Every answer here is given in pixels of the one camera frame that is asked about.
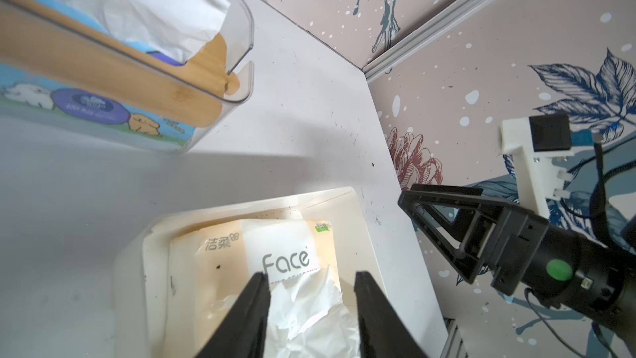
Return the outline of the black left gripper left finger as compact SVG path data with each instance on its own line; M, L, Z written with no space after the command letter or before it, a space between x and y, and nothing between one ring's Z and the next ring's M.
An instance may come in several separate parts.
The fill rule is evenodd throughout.
M195 357L263 357L270 301L268 276L254 274Z

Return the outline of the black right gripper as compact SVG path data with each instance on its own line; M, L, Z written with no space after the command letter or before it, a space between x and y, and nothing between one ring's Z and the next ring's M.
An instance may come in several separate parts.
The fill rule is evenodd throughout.
M541 245L546 218L500 206L480 187L413 184L398 205L467 283L491 270L491 287L512 295Z

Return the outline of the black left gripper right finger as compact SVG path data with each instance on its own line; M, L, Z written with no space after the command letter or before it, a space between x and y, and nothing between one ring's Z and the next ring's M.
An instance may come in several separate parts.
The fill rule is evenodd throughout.
M361 357L425 358L427 354L415 342L371 273L355 275Z

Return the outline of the white plastic tissue box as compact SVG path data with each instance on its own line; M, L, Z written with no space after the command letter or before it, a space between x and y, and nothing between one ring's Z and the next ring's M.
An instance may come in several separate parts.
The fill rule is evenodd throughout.
M336 228L336 259L344 304L356 308L354 278L368 271L382 287L362 205L353 187L191 210L154 220L114 261L114 354L159 357L165 336L171 239L202 225L240 219L328 220Z

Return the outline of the clear plastic tissue box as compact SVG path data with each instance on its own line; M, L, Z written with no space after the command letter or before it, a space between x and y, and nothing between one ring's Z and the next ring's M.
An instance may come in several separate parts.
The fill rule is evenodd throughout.
M253 93L244 0L1 0L1 113L185 152Z

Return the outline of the blue tissue paper pack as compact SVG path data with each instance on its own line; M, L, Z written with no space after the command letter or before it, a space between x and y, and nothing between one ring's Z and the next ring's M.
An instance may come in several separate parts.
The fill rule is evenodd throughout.
M68 8L36 0L71 18ZM31 122L162 151L186 151L209 131L1 61L1 111Z

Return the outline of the bamboo tissue box lid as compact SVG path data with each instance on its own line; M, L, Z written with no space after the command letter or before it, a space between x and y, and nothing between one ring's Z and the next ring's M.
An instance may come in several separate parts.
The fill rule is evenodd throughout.
M174 66L36 0L1 0L1 61L197 128L250 95L248 75L228 71L216 37Z

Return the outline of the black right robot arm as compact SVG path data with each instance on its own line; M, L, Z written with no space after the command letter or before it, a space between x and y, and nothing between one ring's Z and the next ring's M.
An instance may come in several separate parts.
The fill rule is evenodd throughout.
M482 269L506 296L519 285L635 343L635 258L478 188L415 185L398 204L467 283Z

